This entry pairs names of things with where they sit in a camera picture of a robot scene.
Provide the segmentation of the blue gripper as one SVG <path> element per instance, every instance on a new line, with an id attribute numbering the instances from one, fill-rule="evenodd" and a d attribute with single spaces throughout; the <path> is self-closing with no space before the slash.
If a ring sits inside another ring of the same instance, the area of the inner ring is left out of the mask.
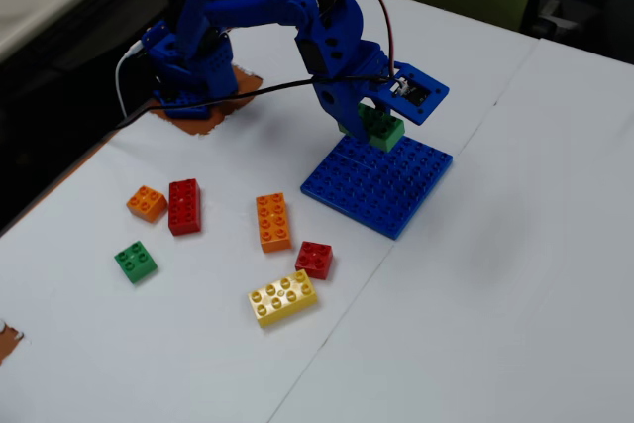
<path id="1" fill-rule="evenodd" d="M 363 29 L 363 21 L 310 21 L 296 27 L 294 40 L 309 74 L 304 83 L 314 86 L 322 108 L 349 135 L 367 142 L 359 86 L 391 86 L 395 78 L 393 61 L 379 43 L 362 38 Z M 377 111 L 389 113 L 384 101 L 371 102 Z"/>

